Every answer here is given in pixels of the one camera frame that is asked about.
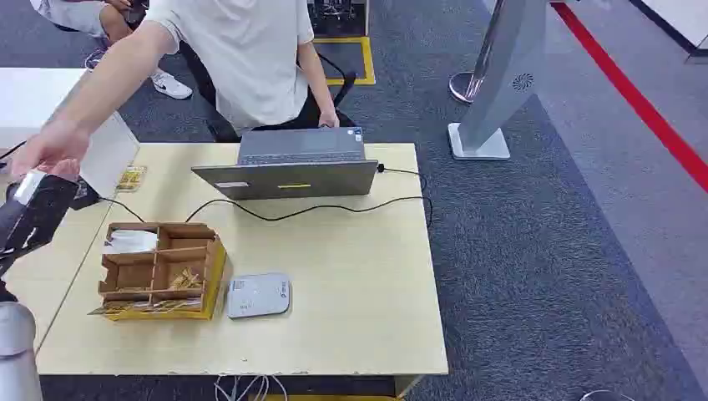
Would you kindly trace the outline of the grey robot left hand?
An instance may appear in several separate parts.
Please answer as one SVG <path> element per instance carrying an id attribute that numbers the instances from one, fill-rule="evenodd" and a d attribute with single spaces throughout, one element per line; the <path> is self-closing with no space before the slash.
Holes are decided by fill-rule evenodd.
<path id="1" fill-rule="evenodd" d="M 23 248 L 28 251 L 47 245 L 73 203 L 78 183 L 58 175 L 43 175 L 33 187 L 24 212 L 27 238 Z"/>

